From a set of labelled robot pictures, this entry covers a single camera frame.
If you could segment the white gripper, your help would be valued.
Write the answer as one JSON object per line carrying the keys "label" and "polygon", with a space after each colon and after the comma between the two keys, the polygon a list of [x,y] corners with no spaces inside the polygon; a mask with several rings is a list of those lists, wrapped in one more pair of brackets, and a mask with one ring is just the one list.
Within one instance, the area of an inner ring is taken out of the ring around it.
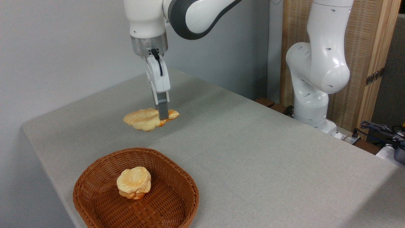
{"label": "white gripper", "polygon": [[157,60],[154,56],[146,58],[148,81],[155,89],[154,102],[158,110],[159,119],[168,119],[168,102],[170,101],[168,91],[171,89],[166,62],[161,56]]}

